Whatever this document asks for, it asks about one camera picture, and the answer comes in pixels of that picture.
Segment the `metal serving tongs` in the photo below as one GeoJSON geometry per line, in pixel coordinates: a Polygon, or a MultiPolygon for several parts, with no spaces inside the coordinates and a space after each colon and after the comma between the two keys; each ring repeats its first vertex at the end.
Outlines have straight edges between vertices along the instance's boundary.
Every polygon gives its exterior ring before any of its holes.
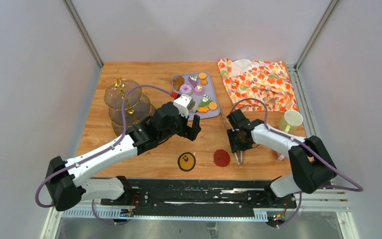
{"type": "Polygon", "coordinates": [[[240,151],[236,148],[236,145],[235,145],[236,142],[234,141],[233,135],[232,135],[232,133],[234,132],[234,129],[228,128],[228,125],[227,125],[227,122],[225,120],[225,116],[224,116],[222,110],[220,110],[220,116],[221,116],[224,128],[226,130],[226,134],[228,136],[228,141],[229,141],[229,145],[231,148],[231,152],[234,154],[235,159],[237,161],[237,164],[242,165],[243,164],[243,151],[240,151]]]}

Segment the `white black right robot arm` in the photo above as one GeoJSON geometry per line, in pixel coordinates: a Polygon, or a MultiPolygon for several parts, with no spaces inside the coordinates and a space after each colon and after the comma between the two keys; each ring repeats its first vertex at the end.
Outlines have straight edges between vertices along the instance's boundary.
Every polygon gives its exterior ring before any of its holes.
{"type": "Polygon", "coordinates": [[[289,159],[291,173],[265,186],[264,199],[268,206],[278,207],[289,194],[311,194],[336,177],[335,164],[319,137],[285,133],[263,120],[249,120],[241,110],[231,112],[227,120],[231,124],[227,135],[233,153],[242,153],[257,144],[289,159]]]}

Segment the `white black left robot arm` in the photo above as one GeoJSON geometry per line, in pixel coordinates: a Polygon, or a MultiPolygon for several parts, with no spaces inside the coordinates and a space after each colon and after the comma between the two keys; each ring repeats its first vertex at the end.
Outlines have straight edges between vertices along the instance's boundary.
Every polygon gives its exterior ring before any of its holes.
{"type": "Polygon", "coordinates": [[[68,210],[81,201],[115,200],[126,206],[132,201],[131,186],[124,176],[94,179],[98,172],[158,147],[178,135],[194,141],[201,131],[200,117],[188,126],[188,112],[198,108],[194,101],[179,99],[163,104],[154,114],[129,128],[125,135],[82,156],[63,160],[57,156],[48,166],[45,185],[57,211],[68,210]]]}

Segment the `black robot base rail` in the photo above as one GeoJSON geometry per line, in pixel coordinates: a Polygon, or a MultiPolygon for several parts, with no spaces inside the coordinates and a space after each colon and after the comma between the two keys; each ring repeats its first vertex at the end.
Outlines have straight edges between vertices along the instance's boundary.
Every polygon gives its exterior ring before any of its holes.
{"type": "Polygon", "coordinates": [[[297,208],[295,195],[277,198],[267,180],[127,179],[118,199],[97,199],[116,209],[115,222],[129,219],[248,221],[271,227],[297,208]]]}

